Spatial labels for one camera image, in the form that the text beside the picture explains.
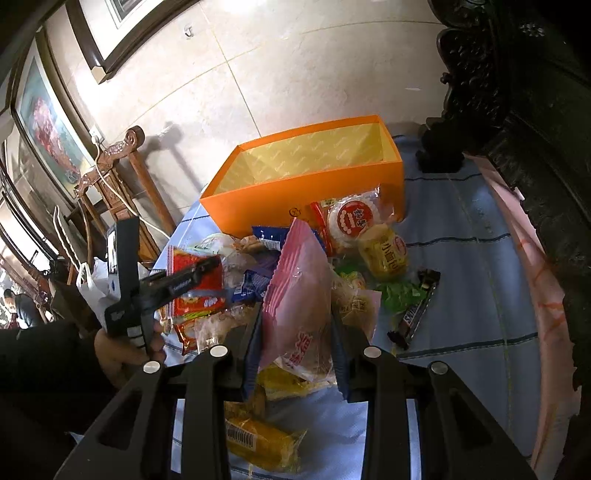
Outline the person's left hand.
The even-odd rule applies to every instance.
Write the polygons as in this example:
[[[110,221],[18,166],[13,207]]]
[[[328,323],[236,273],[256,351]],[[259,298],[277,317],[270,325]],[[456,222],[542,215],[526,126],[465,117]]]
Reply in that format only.
[[[132,345],[126,338],[111,338],[100,329],[94,338],[94,351],[98,363],[109,379],[116,387],[121,388],[127,382],[125,366],[142,366],[148,361],[163,363],[166,359],[164,352],[164,339],[161,336],[163,329],[158,321],[153,322],[153,334],[148,347],[148,353],[144,353]]]

